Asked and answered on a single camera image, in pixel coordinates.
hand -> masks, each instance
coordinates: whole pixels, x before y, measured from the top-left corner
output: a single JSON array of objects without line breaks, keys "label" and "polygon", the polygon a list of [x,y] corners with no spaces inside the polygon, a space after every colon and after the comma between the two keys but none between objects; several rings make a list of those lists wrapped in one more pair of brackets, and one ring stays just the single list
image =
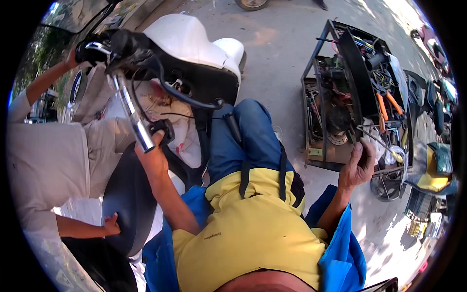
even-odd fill
[{"label": "hand", "polygon": [[152,181],[168,177],[169,163],[167,158],[165,158],[162,148],[159,147],[162,139],[164,138],[164,130],[158,130],[152,135],[152,140],[156,144],[156,148],[152,149],[148,153],[143,153],[141,147],[138,143],[134,146],[134,151],[141,164],[143,165],[144,171],[148,176],[148,180],[151,183]]},{"label": "hand", "polygon": [[73,45],[70,49],[70,52],[68,53],[68,57],[65,60],[65,65],[70,70],[79,65],[79,63],[76,62],[75,54],[76,54],[76,45]]},{"label": "hand", "polygon": [[360,142],[354,145],[350,161],[339,173],[338,188],[352,193],[357,185],[369,181],[375,171],[375,152],[373,145],[360,138]]},{"label": "hand", "polygon": [[112,217],[104,217],[105,236],[120,234],[120,226],[117,223],[118,214],[115,212]]}]

blue jeans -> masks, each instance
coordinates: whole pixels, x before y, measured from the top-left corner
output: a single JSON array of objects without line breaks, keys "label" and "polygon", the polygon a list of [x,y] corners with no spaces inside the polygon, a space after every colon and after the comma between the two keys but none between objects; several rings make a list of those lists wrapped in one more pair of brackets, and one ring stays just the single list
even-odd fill
[{"label": "blue jeans", "polygon": [[[236,107],[225,104],[213,112],[213,118],[233,112],[240,128],[242,147],[234,140],[224,119],[212,120],[211,157],[208,172],[211,184],[221,178],[240,171],[247,160],[251,168],[268,168],[279,171],[281,145],[271,125],[268,110],[256,100],[246,99]],[[287,171],[294,171],[287,159]]]}]

scooter seat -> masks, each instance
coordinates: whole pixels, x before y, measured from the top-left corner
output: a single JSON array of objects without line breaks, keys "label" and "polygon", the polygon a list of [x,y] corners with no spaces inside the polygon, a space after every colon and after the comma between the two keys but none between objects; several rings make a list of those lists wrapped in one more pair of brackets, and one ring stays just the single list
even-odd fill
[{"label": "scooter seat", "polygon": [[140,251],[151,231],[157,202],[144,169],[130,144],[107,183],[102,201],[102,224],[105,216],[117,212],[120,234],[106,240],[123,256]]}]

chrome handlebar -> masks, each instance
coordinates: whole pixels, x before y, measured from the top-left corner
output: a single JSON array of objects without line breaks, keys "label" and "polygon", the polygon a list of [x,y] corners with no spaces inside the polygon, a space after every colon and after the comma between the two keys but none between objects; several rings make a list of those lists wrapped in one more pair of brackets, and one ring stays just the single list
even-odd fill
[{"label": "chrome handlebar", "polygon": [[[108,56],[111,54],[109,47],[98,42],[88,43],[85,47],[87,49],[97,50]],[[145,126],[143,114],[135,101],[136,97],[127,85],[127,79],[124,72],[122,70],[116,70],[111,74],[110,79],[113,81],[113,86],[117,91],[116,94],[120,97],[125,113],[130,118],[133,133],[140,144],[141,149],[144,153],[151,151],[156,147],[156,145]]]}]

screwdriver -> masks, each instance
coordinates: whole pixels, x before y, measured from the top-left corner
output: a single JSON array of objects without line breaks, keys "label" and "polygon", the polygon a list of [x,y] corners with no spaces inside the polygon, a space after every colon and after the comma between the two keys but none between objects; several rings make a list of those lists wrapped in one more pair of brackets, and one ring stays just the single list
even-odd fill
[{"label": "screwdriver", "polygon": [[391,148],[389,148],[388,146],[386,146],[383,142],[379,141],[376,137],[374,137],[373,135],[371,135],[369,132],[363,130],[360,128],[360,126],[357,126],[357,130],[360,130],[362,133],[364,134],[367,134],[368,136],[372,137],[373,139],[375,139],[378,143],[380,143],[387,151],[389,151],[391,153],[391,155],[396,159],[397,162],[399,163],[402,163],[404,161],[404,159],[402,158],[402,156],[400,156],[399,154],[397,154],[395,151],[391,150]]}]

